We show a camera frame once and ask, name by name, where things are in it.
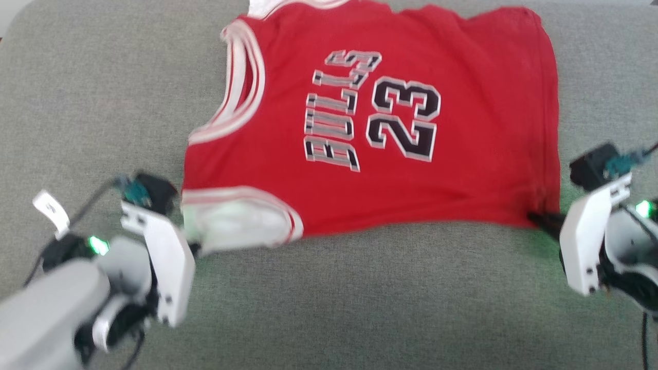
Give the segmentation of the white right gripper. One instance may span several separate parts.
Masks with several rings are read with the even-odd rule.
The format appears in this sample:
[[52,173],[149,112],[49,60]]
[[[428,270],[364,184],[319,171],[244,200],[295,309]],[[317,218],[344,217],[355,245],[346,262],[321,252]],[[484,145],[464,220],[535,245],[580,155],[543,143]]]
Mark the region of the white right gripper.
[[528,213],[528,220],[559,241],[567,284],[588,297],[599,289],[597,265],[614,206],[630,196],[632,174],[621,176],[577,199],[566,217],[561,213]]

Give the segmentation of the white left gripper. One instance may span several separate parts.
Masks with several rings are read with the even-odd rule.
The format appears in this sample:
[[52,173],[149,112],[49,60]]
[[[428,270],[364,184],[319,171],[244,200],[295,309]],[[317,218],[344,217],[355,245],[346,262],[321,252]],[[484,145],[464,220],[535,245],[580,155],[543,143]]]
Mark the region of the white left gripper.
[[145,239],[155,275],[157,320],[176,328],[187,316],[196,267],[187,239],[167,216],[127,201],[121,208],[122,226]]

